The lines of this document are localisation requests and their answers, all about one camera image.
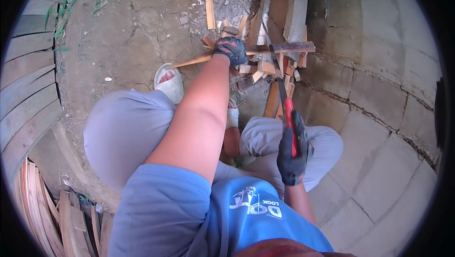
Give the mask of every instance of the gloved hand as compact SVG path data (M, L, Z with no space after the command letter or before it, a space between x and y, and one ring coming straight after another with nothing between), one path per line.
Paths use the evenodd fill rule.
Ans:
M314 152L314 148L308 141L308 135L304 128L304 120L299 111L293 110L291 116L297 141L297 156L292 157L293 130L286 127L278 147L277 158L281 180L288 186L297 185L302 181L307 162Z
M231 65L239 65L247 62L245 42L236 37L219 38L215 42L213 54L226 55L231 60Z

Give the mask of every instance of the person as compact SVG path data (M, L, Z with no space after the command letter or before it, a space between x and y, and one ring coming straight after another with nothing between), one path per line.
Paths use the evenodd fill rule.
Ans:
M108 255L335 256L307 191L337 162L343 142L328 127L304 127L296 111L296 157L293 131L280 120L253 117L240 134L228 69L246 60L241 39L221 38L182 98L180 74L165 64L156 90L113 92L94 106L85 152L122 194ZM257 159L243 169L224 164L223 145L230 156Z

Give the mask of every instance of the t-shirt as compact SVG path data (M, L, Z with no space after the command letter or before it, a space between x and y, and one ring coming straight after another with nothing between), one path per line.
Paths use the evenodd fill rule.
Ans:
M144 164L123 189L108 255L233 256L271 238L333 251L323 233L264 180L239 177L211 187L192 171Z

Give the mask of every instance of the pant leg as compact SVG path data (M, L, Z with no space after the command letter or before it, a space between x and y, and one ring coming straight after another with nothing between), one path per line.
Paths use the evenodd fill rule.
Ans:
M160 90L118 91L102 98L84 129L84 150L100 179L121 192L162 140L175 110Z
M314 146L314 154L307 163L303 177L305 189L310 191L341 157L343 141L337 132L326 126L306 126L305 129ZM277 167L281 137L282 121L253 117L240 137L240 153L260 156L243 170L249 172L251 176L268 181L283 198L284 185Z

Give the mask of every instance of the shirt sleeve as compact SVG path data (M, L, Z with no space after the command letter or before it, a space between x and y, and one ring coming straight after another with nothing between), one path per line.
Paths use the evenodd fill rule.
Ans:
M210 193L209 182L192 171L141 165L123 189L108 255L182 255L205 219Z

